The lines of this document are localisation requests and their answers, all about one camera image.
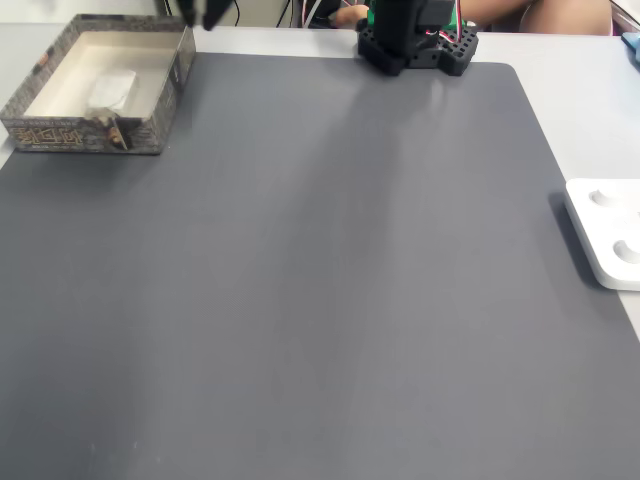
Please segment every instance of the black object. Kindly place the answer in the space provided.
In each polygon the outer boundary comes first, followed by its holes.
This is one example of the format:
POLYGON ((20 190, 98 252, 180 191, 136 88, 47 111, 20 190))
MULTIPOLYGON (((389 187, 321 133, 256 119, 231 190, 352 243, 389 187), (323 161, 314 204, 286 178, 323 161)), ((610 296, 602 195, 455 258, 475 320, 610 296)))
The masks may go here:
MULTIPOLYGON (((478 46, 475 32, 465 29, 460 42, 440 37, 451 19, 453 0, 378 0, 373 28, 358 25, 358 54, 387 75, 405 68, 440 68, 460 76, 478 46)), ((455 39, 455 32, 444 32, 455 39)))

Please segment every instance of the cable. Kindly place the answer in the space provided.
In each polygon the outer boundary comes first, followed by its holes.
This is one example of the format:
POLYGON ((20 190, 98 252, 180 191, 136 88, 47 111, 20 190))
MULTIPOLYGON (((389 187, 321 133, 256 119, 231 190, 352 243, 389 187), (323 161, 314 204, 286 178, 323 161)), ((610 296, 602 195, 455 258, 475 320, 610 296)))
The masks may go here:
POLYGON ((456 0, 456 39, 458 43, 462 40, 462 12, 460 11, 460 0, 456 0))
POLYGON ((322 3, 322 0, 316 0, 316 3, 313 4, 313 7, 311 7, 311 11, 309 12, 309 15, 307 16, 307 21, 304 22, 304 27, 303 28, 309 28, 309 24, 311 23, 311 20, 313 19, 313 16, 316 13, 316 10, 318 9, 318 7, 320 6, 320 4, 322 3))
POLYGON ((444 32, 440 32, 440 36, 441 36, 442 38, 444 38, 445 40, 447 40, 449 43, 455 43, 455 42, 451 39, 451 37, 450 37, 449 35, 447 35, 446 33, 444 33, 444 32))
POLYGON ((238 10, 238 18, 236 18, 236 24, 234 25, 235 27, 237 27, 238 22, 240 21, 240 7, 238 6, 238 0, 233 0, 233 3, 236 4, 236 10, 238 10))
MULTIPOLYGON (((280 23, 284 18, 284 14, 287 13, 287 8, 289 8, 290 3, 291 3, 291 0, 287 0, 287 3, 284 4, 284 10, 282 10, 282 15, 280 15, 280 19, 278 20, 278 24, 276 25, 276 28, 280 26, 280 23)), ((293 15, 293 5, 291 5, 291 14, 293 15)))

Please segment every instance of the table surface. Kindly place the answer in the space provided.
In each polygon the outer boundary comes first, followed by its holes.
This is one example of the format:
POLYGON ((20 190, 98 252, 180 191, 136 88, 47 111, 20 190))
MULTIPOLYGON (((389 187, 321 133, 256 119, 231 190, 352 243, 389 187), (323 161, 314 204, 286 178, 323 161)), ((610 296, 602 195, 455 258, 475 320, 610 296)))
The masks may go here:
MULTIPOLYGON (((17 88, 63 25, 0 24, 0 104, 17 88)), ((351 58, 351 31, 219 27, 196 29, 201 52, 351 58)), ((476 62, 511 65, 566 180, 640 178, 640 71, 617 37, 480 35, 476 62)), ((0 132, 0 166, 12 152, 0 132)), ((640 332, 640 294, 620 298, 640 332)))

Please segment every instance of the gray mat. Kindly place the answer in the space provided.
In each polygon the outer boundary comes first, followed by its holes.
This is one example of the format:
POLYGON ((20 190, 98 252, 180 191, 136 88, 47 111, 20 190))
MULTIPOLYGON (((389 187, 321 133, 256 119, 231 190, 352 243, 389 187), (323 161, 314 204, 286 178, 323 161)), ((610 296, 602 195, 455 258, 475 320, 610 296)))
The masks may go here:
POLYGON ((0 478, 640 478, 640 345, 514 72, 199 55, 0 171, 0 478))

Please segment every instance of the patterned box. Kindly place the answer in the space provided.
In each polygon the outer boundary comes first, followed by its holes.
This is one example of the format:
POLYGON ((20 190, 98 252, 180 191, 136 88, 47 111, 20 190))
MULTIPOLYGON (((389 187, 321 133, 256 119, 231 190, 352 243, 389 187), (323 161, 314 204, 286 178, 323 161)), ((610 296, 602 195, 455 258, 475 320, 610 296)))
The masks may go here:
POLYGON ((169 134, 195 50, 193 31, 175 17, 77 15, 0 111, 0 120, 15 141, 16 148, 22 151, 158 154, 169 134), (175 54, 167 65, 166 78, 150 115, 85 118, 26 113, 85 32, 178 34, 175 54))

